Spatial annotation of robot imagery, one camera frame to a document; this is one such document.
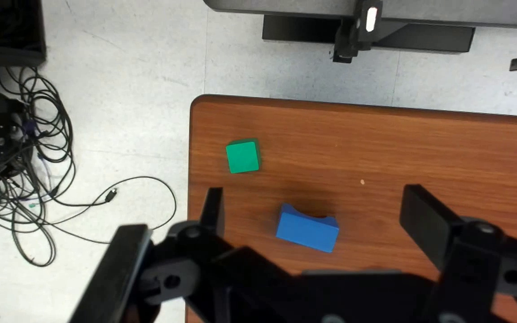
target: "tangled cable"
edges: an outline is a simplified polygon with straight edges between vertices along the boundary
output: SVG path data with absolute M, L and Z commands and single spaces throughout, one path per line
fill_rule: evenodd
M 47 268 L 58 257 L 58 246 L 51 230 L 58 230 L 71 237 L 108 244 L 105 241 L 88 239 L 62 228 L 62 224 L 85 216 L 90 208 L 108 205 L 117 196 L 117 187 L 130 181 L 157 181 L 164 185 L 173 198 L 173 212 L 169 219 L 153 230 L 171 223 L 178 210 L 176 194 L 171 185 L 155 176 L 133 176 L 110 185 L 92 203 L 67 203 L 65 192 L 78 178 L 74 160 L 74 128 L 63 106 L 56 86 L 36 68 L 0 70 L 0 86 L 24 104 L 22 113 L 15 115 L 13 142 L 15 147 L 0 156 L 0 228 L 9 230 L 20 255 L 33 266 Z M 49 203 L 62 207 L 83 208 L 79 214 L 62 221 L 49 221 Z M 35 260 L 24 248 L 20 235 L 42 233 L 49 244 L 49 257 Z

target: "gray floor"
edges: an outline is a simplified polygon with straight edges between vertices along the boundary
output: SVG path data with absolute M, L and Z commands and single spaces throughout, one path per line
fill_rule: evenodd
M 517 31 L 480 29 L 464 56 L 372 50 L 334 65 L 331 47 L 261 41 L 261 16 L 212 13 L 202 0 L 53 0 L 45 20 L 44 74 L 76 124 L 81 176 L 72 201 L 90 201 L 121 178 L 153 174 L 175 187 L 176 221 L 185 219 L 189 110 L 202 93 L 517 115 L 517 74 L 509 72 Z M 54 208 L 54 217 L 72 212 Z M 117 224 L 157 224 L 169 212 L 160 187 L 124 185 L 114 205 L 69 230 L 110 239 Z M 56 239 L 58 262 L 36 269 L 0 230 L 0 321 L 69 320 L 105 248 Z M 160 321 L 184 321 L 184 303 L 166 305 Z

